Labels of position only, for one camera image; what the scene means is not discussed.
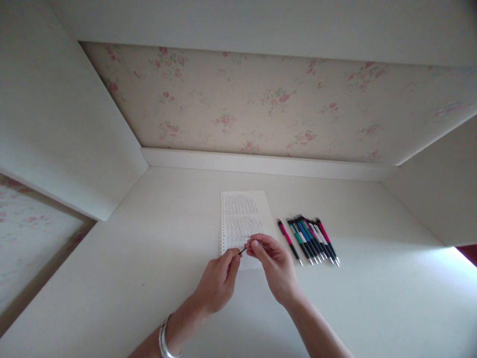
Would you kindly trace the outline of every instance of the pen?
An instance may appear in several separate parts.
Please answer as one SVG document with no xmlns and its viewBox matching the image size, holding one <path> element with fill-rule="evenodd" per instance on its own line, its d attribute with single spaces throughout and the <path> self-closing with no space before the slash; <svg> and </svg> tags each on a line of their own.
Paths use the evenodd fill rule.
<svg viewBox="0 0 477 358">
<path fill-rule="evenodd" d="M 281 220 L 278 220 L 278 227 L 282 231 L 283 236 L 285 236 L 285 239 L 287 239 L 288 245 L 290 245 L 290 249 L 292 249 L 293 254 L 295 255 L 296 259 L 300 262 L 300 265 L 303 266 L 302 261 L 300 260 L 300 257 L 298 256 L 297 251 L 295 250 L 295 247 L 293 246 L 292 241 L 290 240 L 290 237 L 288 236 L 285 227 L 283 226 Z"/>
<path fill-rule="evenodd" d="M 311 229 L 311 231 L 313 231 L 313 233 L 315 234 L 315 237 L 317 238 L 317 242 L 318 242 L 318 245 L 321 247 L 321 249 L 323 250 L 323 253 L 324 253 L 324 256 L 327 258 L 327 259 L 330 259 L 331 260 L 331 255 L 328 251 L 328 247 L 324 244 L 325 241 L 324 239 L 321 237 L 321 234 L 316 230 L 315 226 L 313 225 L 313 221 L 309 220 L 309 219 L 305 219 L 306 223 L 308 224 L 309 228 Z"/>
<path fill-rule="evenodd" d="M 313 247 L 313 244 L 312 242 L 310 241 L 308 235 L 306 234 L 305 230 L 303 229 L 303 226 L 301 225 L 300 221 L 295 219 L 295 224 L 297 225 L 298 227 L 298 230 L 299 230 L 299 234 L 301 234 L 302 236 L 302 240 L 305 240 L 308 247 L 309 247 L 309 250 L 310 250 L 310 253 L 312 254 L 313 258 L 315 259 L 316 263 L 318 263 L 318 260 L 319 262 L 321 262 L 321 260 L 319 259 L 318 257 L 318 253 L 316 252 L 315 248 Z"/>
<path fill-rule="evenodd" d="M 315 250 L 316 252 L 321 256 L 321 258 L 323 259 L 323 261 L 325 260 L 324 256 L 323 256 L 323 248 L 319 245 L 319 242 L 317 240 L 317 237 L 315 235 L 315 233 L 311 230 L 310 226 L 308 225 L 308 222 L 306 221 L 306 219 L 303 217 L 303 216 L 299 216 L 298 218 L 302 225 L 303 225 L 303 228 L 305 229 L 305 231 L 307 232 L 308 236 L 310 237 L 310 241 L 313 243 L 313 245 L 315 246 Z"/>
<path fill-rule="evenodd" d="M 331 249 L 329 248 L 326 240 L 324 239 L 323 234 L 321 233 L 319 227 L 317 226 L 317 223 L 314 221 L 310 221 L 310 223 L 317 234 L 320 244 L 323 245 L 324 254 L 326 255 L 326 258 L 329 259 L 332 264 L 335 264 L 336 259 L 333 257 L 333 254 L 331 253 Z"/>
<path fill-rule="evenodd" d="M 242 249 L 242 251 L 240 251 L 238 254 L 240 255 L 240 254 L 241 254 L 242 252 L 244 252 L 244 251 L 247 249 L 247 247 L 249 247 L 249 246 L 250 246 L 250 244 L 245 245 L 245 247 Z"/>
<path fill-rule="evenodd" d="M 316 229 L 317 233 L 319 234 L 319 237 L 321 238 L 321 242 L 323 242 L 323 245 L 326 248 L 326 252 L 328 253 L 329 259 L 331 260 L 332 263 L 336 262 L 336 265 L 339 267 L 339 263 L 336 260 L 335 255 L 333 255 L 333 252 L 331 251 L 331 249 L 328 245 L 328 242 L 325 240 L 325 238 L 323 236 L 323 232 L 320 230 L 320 228 L 318 226 L 318 222 L 314 221 L 313 225 L 315 226 L 315 229 Z"/>
<path fill-rule="evenodd" d="M 302 239 L 298 235 L 298 233 L 295 230 L 295 227 L 293 226 L 293 222 L 290 219 L 287 219 L 287 223 L 290 226 L 290 229 L 292 229 L 293 235 L 295 235 L 295 238 L 297 239 L 298 245 L 300 245 L 300 248 L 302 249 L 303 253 L 305 254 L 305 257 L 310 260 L 313 266 L 313 261 L 310 259 L 310 255 L 308 255 L 307 249 L 305 248 L 305 244 L 303 243 Z"/>
<path fill-rule="evenodd" d="M 334 251 L 333 245 L 331 244 L 331 240 L 329 239 L 328 234 L 326 233 L 326 231 L 323 227 L 323 224 L 321 223 L 321 220 L 318 219 L 318 218 L 317 218 L 317 223 L 318 223 L 318 227 L 321 230 L 321 232 L 323 233 L 324 239 L 326 240 L 326 243 L 328 243 L 328 246 L 331 249 L 331 253 L 333 253 L 334 259 L 336 260 L 336 262 L 338 264 L 338 267 L 339 267 L 339 258 L 336 255 L 336 252 Z"/>
</svg>

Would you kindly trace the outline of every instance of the paper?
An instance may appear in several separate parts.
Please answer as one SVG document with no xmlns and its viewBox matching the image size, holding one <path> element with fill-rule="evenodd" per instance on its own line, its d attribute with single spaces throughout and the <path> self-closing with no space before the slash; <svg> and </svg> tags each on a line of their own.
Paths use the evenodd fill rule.
<svg viewBox="0 0 477 358">
<path fill-rule="evenodd" d="M 264 191 L 223 191 L 222 202 L 222 254 L 230 248 L 243 249 L 253 234 L 277 237 L 267 197 Z M 243 253 L 240 269 L 257 269 L 259 260 Z"/>
</svg>

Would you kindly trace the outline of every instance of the white shelf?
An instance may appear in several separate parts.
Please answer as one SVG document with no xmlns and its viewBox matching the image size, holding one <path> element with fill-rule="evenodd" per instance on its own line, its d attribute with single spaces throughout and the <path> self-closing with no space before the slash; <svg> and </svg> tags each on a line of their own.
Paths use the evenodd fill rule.
<svg viewBox="0 0 477 358">
<path fill-rule="evenodd" d="M 357 357 L 469 357 L 477 272 L 381 184 L 149 168 L 0 340 L 0 357 L 125 357 L 192 293 L 220 243 L 220 192 L 264 190 L 274 218 L 318 215 L 342 267 L 297 267 Z M 306 357 L 261 270 L 184 357 Z"/>
</svg>

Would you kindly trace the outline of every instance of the left hand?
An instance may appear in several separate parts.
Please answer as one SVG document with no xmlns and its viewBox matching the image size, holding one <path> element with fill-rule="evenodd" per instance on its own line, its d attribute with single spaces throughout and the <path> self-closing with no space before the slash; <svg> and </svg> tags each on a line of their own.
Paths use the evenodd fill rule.
<svg viewBox="0 0 477 358">
<path fill-rule="evenodd" d="M 232 297 L 240 266 L 239 252 L 239 249 L 228 249 L 222 256 L 209 261 L 192 294 L 207 314 L 220 311 Z"/>
</svg>

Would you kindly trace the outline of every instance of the black pen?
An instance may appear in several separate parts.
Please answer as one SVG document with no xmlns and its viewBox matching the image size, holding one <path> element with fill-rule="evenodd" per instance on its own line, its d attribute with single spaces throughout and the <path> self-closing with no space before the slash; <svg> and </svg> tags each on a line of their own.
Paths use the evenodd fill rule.
<svg viewBox="0 0 477 358">
<path fill-rule="evenodd" d="M 300 260 L 300 257 L 298 256 L 297 251 L 295 250 L 295 247 L 293 246 L 292 241 L 290 240 L 290 237 L 288 236 L 285 227 L 283 226 L 282 222 L 278 220 L 278 227 L 282 231 L 283 236 L 285 236 L 285 239 L 287 239 L 288 245 L 290 245 L 290 249 L 292 249 L 293 254 L 295 255 L 296 259 L 300 262 L 300 265 L 303 266 L 302 261 Z"/>
<path fill-rule="evenodd" d="M 321 223 L 321 220 L 318 219 L 318 218 L 317 218 L 317 226 L 316 227 L 318 227 L 319 230 L 321 231 L 321 234 L 323 235 L 323 237 L 325 239 L 325 245 L 328 246 L 331 257 L 336 261 L 336 264 L 339 267 L 339 265 L 340 265 L 339 258 L 338 258 L 338 256 L 336 256 L 336 252 L 334 251 L 333 245 L 331 244 L 331 241 L 328 237 L 328 234 L 326 233 L 326 231 L 323 227 L 323 224 Z"/>
</svg>

